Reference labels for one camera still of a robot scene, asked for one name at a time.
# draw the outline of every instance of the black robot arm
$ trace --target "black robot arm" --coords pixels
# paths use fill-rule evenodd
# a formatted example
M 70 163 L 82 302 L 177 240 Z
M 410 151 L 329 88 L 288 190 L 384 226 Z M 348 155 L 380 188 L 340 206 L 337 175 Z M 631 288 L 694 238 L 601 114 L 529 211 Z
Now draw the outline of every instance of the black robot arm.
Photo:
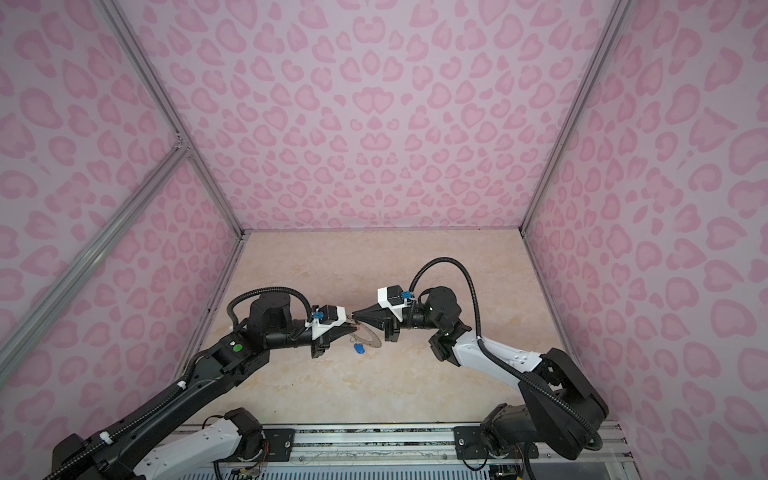
M 271 349 L 309 346 L 316 358 L 333 340 L 356 331 L 342 321 L 346 320 L 342 307 L 313 310 L 310 321 L 295 323 L 288 293 L 261 294 L 251 304 L 250 316 L 197 353 L 173 385 L 88 439 L 73 434 L 62 440 L 54 448 L 46 480 L 135 478 L 134 468 L 151 449 L 199 409 L 265 366 Z
M 474 331 L 460 320 L 462 308 L 450 288 L 435 286 L 414 296 L 419 278 L 438 263 L 451 263 L 464 274 L 475 314 Z M 490 453 L 506 455 L 518 443 L 546 442 L 573 460 L 582 449 L 602 447 L 598 429 L 608 407 L 584 373 L 559 349 L 527 352 L 482 336 L 475 288 L 460 262 L 449 257 L 428 262 L 409 289 L 379 289 L 378 303 L 353 312 L 352 319 L 384 330 L 390 342 L 397 341 L 401 328 L 435 329 L 429 345 L 438 360 L 477 369 L 518 388 L 525 406 L 501 404 L 482 423 L 483 442 Z M 550 386 L 560 388 L 553 391 Z

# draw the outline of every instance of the black mounting plate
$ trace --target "black mounting plate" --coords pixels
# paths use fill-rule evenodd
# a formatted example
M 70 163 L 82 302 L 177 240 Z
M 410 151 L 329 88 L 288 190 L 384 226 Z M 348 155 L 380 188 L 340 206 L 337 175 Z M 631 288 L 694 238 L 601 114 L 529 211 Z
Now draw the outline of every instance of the black mounting plate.
M 482 443 L 480 433 L 482 428 L 476 427 L 454 427 L 453 428 L 453 445 L 456 448 L 456 458 L 459 460 L 484 460 L 489 457 L 486 449 Z M 523 444 L 518 443 L 520 451 L 523 452 Z M 538 447 L 533 445 L 529 452 L 529 458 L 538 458 Z M 513 449 L 504 458 L 520 458 L 517 453 L 517 449 Z
M 270 444 L 270 451 L 266 455 L 267 462 L 288 462 L 293 449 L 293 429 L 264 429 L 264 437 Z

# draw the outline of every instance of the beige tabletop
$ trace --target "beige tabletop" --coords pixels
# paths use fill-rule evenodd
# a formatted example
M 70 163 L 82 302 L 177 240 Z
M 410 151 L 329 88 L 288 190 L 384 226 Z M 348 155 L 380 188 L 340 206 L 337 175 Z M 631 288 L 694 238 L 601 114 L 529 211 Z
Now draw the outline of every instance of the beige tabletop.
M 472 275 L 483 336 L 541 353 L 562 348 L 517 230 L 252 233 L 204 348 L 227 333 L 225 305 L 242 292 L 289 286 L 312 304 L 344 306 L 351 313 L 376 303 L 380 287 L 399 284 L 407 290 L 418 269 L 435 257 L 454 257 Z M 474 326 L 461 272 L 449 264 L 434 266 L 416 290 L 438 285 L 454 290 L 462 321 Z M 251 301 L 235 309 L 241 319 Z M 296 319 L 306 316 L 297 300 L 291 311 Z M 366 347 L 363 354 L 342 338 L 318 359 L 310 358 L 309 347 L 274 350 L 266 366 L 190 422 L 238 407 L 263 423 L 465 422 L 482 420 L 499 403 L 523 403 L 503 382 L 439 362 L 428 344 L 433 333 L 402 330 L 397 343 Z

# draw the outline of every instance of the aluminum frame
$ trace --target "aluminum frame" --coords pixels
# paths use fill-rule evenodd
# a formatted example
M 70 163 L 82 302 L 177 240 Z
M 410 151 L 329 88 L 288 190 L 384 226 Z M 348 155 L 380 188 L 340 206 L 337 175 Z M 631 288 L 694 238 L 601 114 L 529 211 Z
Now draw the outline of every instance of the aluminum frame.
M 208 191 L 211 199 L 214 201 L 214 204 L 217 206 L 230 228 L 235 232 L 237 238 L 240 239 L 243 236 L 243 226 L 237 219 L 237 215 L 235 215 L 232 206 L 224 196 L 219 184 L 214 180 L 214 176 L 206 165 L 204 156 L 197 147 L 197 144 L 195 144 L 195 141 L 187 130 L 187 127 L 184 125 L 184 122 L 181 120 L 181 116 L 176 110 L 173 101 L 170 99 L 170 95 L 163 86 L 160 75 L 155 71 L 154 66 L 147 56 L 147 52 L 144 50 L 144 47 L 141 46 L 141 42 L 136 36 L 136 32 L 131 26 L 131 23 L 125 16 L 125 12 L 123 12 L 118 0 L 92 0 L 92 2 L 109 25 L 118 44 L 122 47 L 123 52 L 128 57 L 134 70 L 147 88 L 149 95 L 157 105 L 163 119 L 168 123 L 170 129 L 175 132 L 176 138 L 179 141 L 186 142 L 190 146 L 192 150 L 191 164 L 194 170 L 203 181 L 203 185 Z
M 492 477 L 490 465 L 495 461 L 488 460 L 489 465 L 484 468 L 480 468 L 478 471 L 473 472 L 469 468 L 465 467 L 461 463 L 450 465 L 425 465 L 424 463 L 418 463 L 414 465 L 366 465 L 358 462 L 350 462 L 348 465 L 337 466 L 323 466 L 323 465 L 280 465 L 275 462 L 267 463 L 265 467 L 260 470 L 260 473 L 254 477 L 254 480 L 488 480 Z M 537 459 L 531 460 L 531 463 L 536 464 Z M 602 462 L 605 467 L 605 476 L 602 478 L 610 478 L 611 480 L 640 480 L 637 473 L 631 474 L 631 471 L 637 471 L 633 462 L 611 463 Z M 229 464 L 228 466 L 238 468 L 250 467 L 249 464 Z M 239 478 L 246 478 L 245 475 L 240 476 L 237 474 L 230 475 L 231 470 L 221 467 L 221 475 L 227 480 L 236 480 Z M 551 476 L 551 470 L 545 470 L 548 475 L 545 477 L 539 472 L 539 478 L 555 478 Z M 573 470 L 560 471 L 556 478 L 572 478 L 573 480 L 585 480 L 586 478 L 593 478 L 591 474 L 594 471 L 586 472 L 582 468 L 574 468 Z M 206 466 L 198 468 L 197 470 L 187 473 L 179 480 L 215 480 L 216 473 L 212 466 Z
M 452 429 L 478 426 L 477 422 L 461 423 L 356 423 L 356 424 L 281 424 L 265 428 L 294 429 L 290 460 L 270 463 L 270 468 L 297 465 L 461 465 L 456 457 Z M 173 442 L 198 432 L 200 425 L 185 424 L 164 442 Z M 602 450 L 584 450 L 576 462 L 634 462 L 624 432 L 617 422 L 606 421 L 600 427 L 604 440 Z M 536 444 L 539 458 L 531 463 L 568 462 L 545 443 Z M 514 459 L 493 459 L 489 463 L 514 463 Z
M 541 206 L 544 194 L 549 188 L 554 169 L 560 164 L 564 153 L 567 150 L 567 145 L 571 141 L 584 111 L 587 110 L 589 99 L 597 87 L 605 68 L 608 63 L 610 63 L 611 55 L 616 48 L 616 44 L 619 42 L 621 33 L 624 31 L 624 28 L 631 17 L 631 12 L 635 3 L 636 0 L 616 0 L 611 9 L 611 13 L 608 16 L 608 22 L 605 25 L 600 40 L 598 40 L 598 46 L 595 48 L 587 65 L 587 70 L 584 73 L 583 80 L 579 84 L 576 96 L 571 104 L 571 109 L 568 111 L 563 127 L 560 129 L 560 132 L 555 139 L 554 148 L 547 159 L 544 173 L 536 184 L 531 204 L 528 206 L 528 209 L 523 216 L 523 221 L 520 225 L 520 232 L 523 236 L 525 236 L 525 233 L 530 229 L 536 211 Z
M 200 351 L 203 342 L 205 341 L 210 328 L 214 324 L 216 314 L 222 305 L 224 294 L 227 292 L 227 287 L 230 285 L 232 276 L 237 269 L 237 264 L 240 262 L 240 258 L 243 256 L 243 250 L 245 250 L 246 243 L 248 242 L 248 236 L 250 233 L 245 233 L 242 238 L 235 239 L 235 244 L 232 246 L 232 252 L 227 258 L 227 263 L 224 265 L 224 269 L 221 271 L 219 278 L 214 285 L 211 296 L 208 299 L 208 303 L 203 310 L 200 322 L 197 323 L 197 327 L 192 332 L 192 337 L 187 343 L 187 348 L 184 349 L 178 365 L 174 370 L 174 378 L 181 375 L 181 372 L 186 368 L 187 362 L 190 357 L 198 351 Z
M 0 347 L 0 388 L 50 330 L 61 312 L 91 279 L 96 269 L 130 230 L 137 218 L 179 168 L 191 159 L 181 142 L 165 156 L 143 184 L 115 212 L 108 224 L 83 248 L 45 297 L 19 321 L 19 327 Z
M 525 252 L 528 253 L 528 259 L 531 261 L 531 267 L 533 267 L 533 272 L 536 275 L 536 280 L 538 281 L 538 286 L 541 288 L 541 293 L 544 295 L 544 301 L 547 303 L 547 308 L 549 309 L 549 314 L 552 316 L 552 323 L 554 324 L 554 329 L 557 330 L 558 336 L 560 337 L 560 341 L 563 344 L 563 348 L 565 349 L 565 352 L 570 356 L 574 363 L 581 369 L 584 370 L 584 365 L 581 364 L 581 359 L 578 355 L 576 355 L 576 349 L 574 347 L 573 342 L 571 341 L 571 337 L 568 336 L 568 332 L 565 330 L 565 321 L 563 320 L 562 316 L 560 315 L 560 312 L 558 311 L 558 305 L 554 301 L 554 296 L 552 295 L 552 292 L 549 291 L 549 287 L 547 286 L 547 283 L 544 281 L 544 278 L 541 275 L 541 267 L 538 265 L 538 262 L 536 261 L 536 257 L 533 254 L 533 250 L 531 249 L 531 245 L 528 243 L 528 237 L 526 237 L 523 232 L 520 232 L 520 237 L 523 240 L 523 245 L 525 246 Z

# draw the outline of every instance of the metal rail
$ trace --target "metal rail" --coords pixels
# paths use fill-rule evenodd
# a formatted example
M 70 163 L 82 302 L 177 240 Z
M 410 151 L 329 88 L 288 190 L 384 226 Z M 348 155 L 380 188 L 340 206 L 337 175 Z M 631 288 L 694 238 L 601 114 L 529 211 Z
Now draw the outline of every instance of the metal rail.
M 592 92 L 597 87 L 600 77 L 610 62 L 611 55 L 621 37 L 621 32 L 624 30 L 624 26 L 631 17 L 634 4 L 635 0 L 616 0 L 611 9 L 608 21 L 603 30 L 603 35 L 600 37 L 598 46 L 595 48 L 588 63 L 584 78 L 582 79 L 576 92 L 576 96 L 574 97 L 574 101 L 571 104 L 571 109 L 565 117 L 563 128 L 560 129 L 558 137 L 555 140 L 554 148 L 547 160 L 545 170 L 541 174 L 541 178 L 534 190 L 531 204 L 525 211 L 523 221 L 520 225 L 521 232 L 527 232 L 531 226 L 536 210 L 538 210 L 541 205 L 544 193 L 549 187 L 554 169 L 558 166 L 563 158 L 563 154 L 568 149 L 568 142 L 571 141 L 571 137 L 578 127 L 579 120 L 587 109 L 589 98 L 592 96 Z
M 265 425 L 275 429 L 294 429 L 296 434 L 290 460 L 270 463 L 270 468 L 291 468 L 297 465 L 461 465 L 456 457 L 453 428 L 477 426 L 477 422 L 462 423 L 359 423 L 359 424 L 296 424 Z M 200 429 L 187 424 L 170 435 L 172 442 Z M 600 435 L 602 450 L 584 450 L 576 462 L 633 462 L 624 433 L 616 422 L 603 422 Z M 537 443 L 539 463 L 571 462 L 562 458 L 544 443 Z M 514 459 L 489 459 L 491 464 L 514 463 Z
M 563 344 L 563 348 L 565 349 L 565 352 L 568 354 L 568 356 L 570 356 L 573 359 L 574 363 L 576 363 L 576 365 L 583 371 L 584 366 L 581 364 L 581 360 L 579 359 L 579 356 L 576 355 L 576 349 L 574 347 L 574 344 L 571 341 L 571 337 L 568 335 L 568 331 L 566 331 L 565 329 L 565 321 L 563 320 L 563 317 L 560 315 L 560 312 L 558 311 L 558 306 L 557 306 L 557 303 L 554 301 L 552 292 L 549 291 L 549 287 L 547 286 L 547 283 L 544 281 L 544 278 L 541 276 L 541 267 L 539 266 L 538 261 L 536 261 L 536 257 L 533 254 L 533 250 L 531 250 L 531 245 L 528 243 L 528 236 L 522 230 L 520 230 L 520 236 L 523 240 L 525 251 L 528 253 L 528 259 L 531 261 L 531 266 L 533 267 L 534 274 L 536 275 L 538 286 L 539 288 L 541 288 L 541 293 L 544 295 L 544 301 L 547 303 L 549 314 L 552 316 L 554 329 L 557 330 L 558 332 L 558 336 L 560 337 L 560 341 Z
M 163 82 L 157 72 L 154 70 L 144 47 L 141 46 L 136 33 L 134 32 L 131 23 L 125 16 L 125 12 L 120 7 L 118 0 L 92 0 L 96 8 L 101 12 L 109 25 L 112 33 L 114 34 L 118 44 L 123 49 L 128 60 L 134 66 L 136 73 L 138 74 L 144 86 L 147 88 L 149 95 L 157 105 L 157 109 L 161 113 L 163 119 L 168 123 L 171 130 L 176 133 L 176 137 L 179 141 L 187 142 L 192 150 L 192 166 L 200 179 L 203 181 L 205 189 L 214 201 L 222 216 L 226 219 L 230 228 L 235 232 L 237 238 L 243 236 L 243 227 L 240 225 L 240 221 L 237 219 L 232 207 L 230 206 L 227 198 L 219 188 L 219 185 L 214 180 L 210 169 L 205 163 L 204 156 L 200 152 L 200 149 L 194 142 L 194 139 L 187 130 L 186 125 L 181 120 L 173 101 L 170 99 L 170 95 L 165 90 Z
M 27 355 L 58 320 L 59 315 L 91 279 L 91 275 L 130 230 L 155 195 L 174 175 L 184 158 L 190 158 L 185 143 L 179 143 L 160 162 L 143 184 L 125 201 L 106 227 L 72 260 L 48 294 L 19 322 L 19 327 L 0 348 L 0 388 L 24 362 Z

